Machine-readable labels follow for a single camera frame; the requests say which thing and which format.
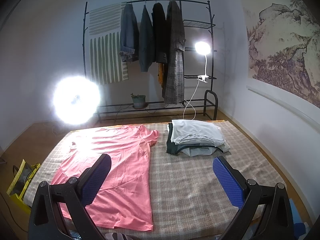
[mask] plaid coat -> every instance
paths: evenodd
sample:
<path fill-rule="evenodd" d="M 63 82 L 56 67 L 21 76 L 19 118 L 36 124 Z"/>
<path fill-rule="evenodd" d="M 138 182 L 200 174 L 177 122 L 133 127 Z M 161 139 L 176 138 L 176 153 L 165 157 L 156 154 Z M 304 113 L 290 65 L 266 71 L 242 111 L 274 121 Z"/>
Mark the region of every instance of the plaid coat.
<path fill-rule="evenodd" d="M 167 11 L 167 26 L 170 33 L 170 50 L 167 68 L 164 68 L 162 95 L 166 104 L 178 104 L 184 100 L 184 77 L 182 53 L 185 35 L 182 15 L 176 1 L 170 1 Z"/>

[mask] clothes rack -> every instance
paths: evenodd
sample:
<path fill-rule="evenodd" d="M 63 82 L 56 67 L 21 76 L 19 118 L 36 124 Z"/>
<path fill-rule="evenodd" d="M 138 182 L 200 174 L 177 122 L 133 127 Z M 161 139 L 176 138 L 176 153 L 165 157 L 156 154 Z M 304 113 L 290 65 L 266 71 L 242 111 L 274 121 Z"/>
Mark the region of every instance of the clothes rack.
<path fill-rule="evenodd" d="M 212 42 L 212 64 L 211 64 L 211 76 L 209 76 L 207 79 L 211 80 L 211 85 L 210 89 L 206 90 L 204 93 L 204 99 L 193 99 L 191 100 L 190 104 L 188 105 L 187 108 L 191 107 L 203 107 L 203 115 L 207 116 L 210 120 L 216 120 L 217 118 L 217 111 L 218 111 L 218 97 L 215 92 L 213 92 L 212 87 L 213 87 L 213 80 L 216 79 L 213 76 L 213 65 L 214 65 L 214 57 L 213 54 L 216 52 L 214 50 L 214 42 L 213 42 L 213 27 L 215 27 L 215 24 L 213 24 L 213 18 L 214 15 L 211 13 L 211 6 L 210 6 L 210 1 L 208 0 L 207 2 L 201 2 L 201 1 L 193 1 L 193 0 L 135 0 L 135 1 L 128 1 L 127 3 L 136 3 L 136 2 L 147 2 L 147 1 L 177 1 L 179 2 L 179 7 L 180 7 L 180 12 L 182 14 L 182 2 L 191 2 L 191 3 L 198 3 L 198 4 L 203 4 L 207 5 L 206 8 L 209 11 L 209 17 L 210 17 L 210 22 L 202 22 L 202 21 L 196 21 L 196 20 L 183 20 L 184 27 L 189 27 L 189 28 L 199 28 L 199 29 L 208 29 L 210 35 L 211 35 L 211 42 Z M 87 4 L 85 4 L 85 9 L 84 9 L 84 19 L 83 19 L 83 60 L 84 60 L 84 76 L 87 78 L 86 74 L 86 66 L 85 66 L 85 51 L 84 51 L 84 40 L 85 40 L 85 31 L 87 28 L 85 28 L 85 21 L 86 21 L 86 15 L 89 13 L 87 12 Z M 195 48 L 191 47 L 185 47 L 185 52 L 194 52 L 196 51 Z M 184 52 L 182 53 L 182 62 L 183 62 L 183 74 L 184 74 Z M 185 79 L 197 79 L 198 75 L 185 75 Z M 214 96 L 215 102 L 213 103 L 210 101 L 207 96 L 208 93 Z M 165 109 L 181 109 L 185 108 L 186 104 L 185 101 L 182 101 L 178 104 L 175 105 L 167 105 L 162 101 L 157 101 L 157 102 L 147 102 L 147 106 L 143 109 L 135 109 L 133 108 L 133 103 L 131 104 L 116 104 L 116 105 L 103 105 L 103 106 L 98 106 L 97 108 L 97 115 L 99 122 L 101 123 L 103 120 L 113 120 L 113 118 L 101 118 L 102 114 L 109 115 L 109 114 L 119 114 L 119 113 L 128 113 L 128 112 L 148 112 L 148 111 L 156 111 L 156 110 L 165 110 Z M 207 112 L 206 112 L 206 107 L 207 106 L 214 106 L 214 113 L 213 117 L 211 117 Z"/>

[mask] white wall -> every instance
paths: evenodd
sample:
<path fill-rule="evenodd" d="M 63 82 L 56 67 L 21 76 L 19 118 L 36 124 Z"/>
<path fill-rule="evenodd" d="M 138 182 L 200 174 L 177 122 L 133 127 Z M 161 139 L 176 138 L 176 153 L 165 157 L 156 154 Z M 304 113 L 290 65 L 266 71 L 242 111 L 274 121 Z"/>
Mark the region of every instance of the white wall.
<path fill-rule="evenodd" d="M 59 80 L 70 75 L 83 75 L 82 29 L 85 2 L 88 10 L 112 3 L 130 0 L 22 0 L 0 33 L 0 147 L 9 144 L 28 125 L 36 121 L 55 119 L 52 97 Z M 225 0 L 210 0 L 215 14 L 214 30 L 215 73 L 214 89 L 221 99 L 223 94 L 224 62 L 221 49 L 224 37 L 221 30 L 226 18 Z M 151 14 L 153 2 L 147 3 Z M 166 13 L 168 2 L 163 2 Z M 138 22 L 144 3 L 133 5 Z M 182 4 L 183 17 L 209 21 L 205 5 Z M 207 30 L 187 29 L 188 47 L 197 40 L 207 40 Z M 90 69 L 86 35 L 86 64 Z M 202 74 L 204 57 L 194 52 L 185 53 L 185 73 Z M 211 72 L 211 57 L 208 57 L 207 72 Z M 129 80 L 101 86 L 102 104 L 131 102 L 131 93 L 146 94 L 149 101 L 160 101 L 161 87 L 158 84 L 158 66 L 153 64 L 148 73 L 141 73 L 138 62 L 130 64 Z M 185 81 L 185 99 L 190 99 L 197 80 Z M 203 98 L 210 84 L 200 83 L 194 98 Z"/>
<path fill-rule="evenodd" d="M 248 78 L 248 44 L 241 0 L 228 1 L 233 13 L 226 21 L 230 52 L 226 59 L 225 85 L 220 109 L 253 135 L 280 163 L 297 185 L 311 219 L 320 214 L 320 134 L 298 116 L 246 88 L 259 87 L 320 122 L 320 109 L 266 83 Z"/>

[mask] plaid blanket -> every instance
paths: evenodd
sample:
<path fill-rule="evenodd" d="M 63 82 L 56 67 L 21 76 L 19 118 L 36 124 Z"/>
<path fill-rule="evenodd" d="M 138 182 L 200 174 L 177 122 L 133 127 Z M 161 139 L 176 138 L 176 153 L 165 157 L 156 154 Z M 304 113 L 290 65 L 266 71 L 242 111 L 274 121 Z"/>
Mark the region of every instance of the plaid blanket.
<path fill-rule="evenodd" d="M 230 152 L 223 154 L 229 164 L 246 178 L 255 179 L 260 185 L 274 186 L 284 181 L 258 149 L 230 122 L 215 122 L 230 145 Z M 151 148 L 149 186 L 153 213 L 153 231 L 99 228 L 110 232 L 132 235 L 141 239 L 181 239 L 222 233 L 238 208 L 233 207 L 222 186 L 212 171 L 212 161 L 220 154 L 189 157 L 166 153 L 167 124 L 145 125 L 158 130 L 158 142 Z M 32 179 L 24 197 L 32 205 L 38 184 L 42 180 L 51 182 L 59 164 L 68 157 L 68 145 L 72 137 L 86 130 L 70 132 L 48 155 Z M 262 206 L 255 217 L 261 215 Z"/>

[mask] wire shelf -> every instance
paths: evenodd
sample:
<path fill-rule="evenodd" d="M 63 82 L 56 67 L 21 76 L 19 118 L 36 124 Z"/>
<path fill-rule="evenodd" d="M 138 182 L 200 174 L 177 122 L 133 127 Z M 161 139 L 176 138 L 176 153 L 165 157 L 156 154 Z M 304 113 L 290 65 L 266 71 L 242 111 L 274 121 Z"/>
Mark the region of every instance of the wire shelf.
<path fill-rule="evenodd" d="M 199 28 L 199 29 L 210 29 L 211 23 L 194 21 L 194 20 L 183 20 L 183 25 L 185 27 Z"/>
<path fill-rule="evenodd" d="M 186 79 L 197 79 L 198 75 L 184 75 L 184 78 L 186 78 Z M 209 76 L 209 77 L 207 77 L 205 79 L 217 79 L 217 78 Z"/>
<path fill-rule="evenodd" d="M 196 51 L 196 48 L 192 48 L 192 47 L 185 47 L 184 51 Z"/>
<path fill-rule="evenodd" d="M 143 109 L 135 109 L 133 104 L 119 104 L 119 105 L 106 105 L 99 106 L 98 111 L 99 114 L 114 114 L 114 113 L 128 113 L 128 112 L 141 112 L 141 111 L 156 111 L 156 110 L 164 110 L 164 109 L 181 109 L 185 108 L 188 103 L 186 101 L 175 104 L 168 105 L 164 102 L 147 102 L 147 106 Z M 203 107 L 204 100 L 203 99 L 193 99 L 187 108 L 192 107 Z"/>

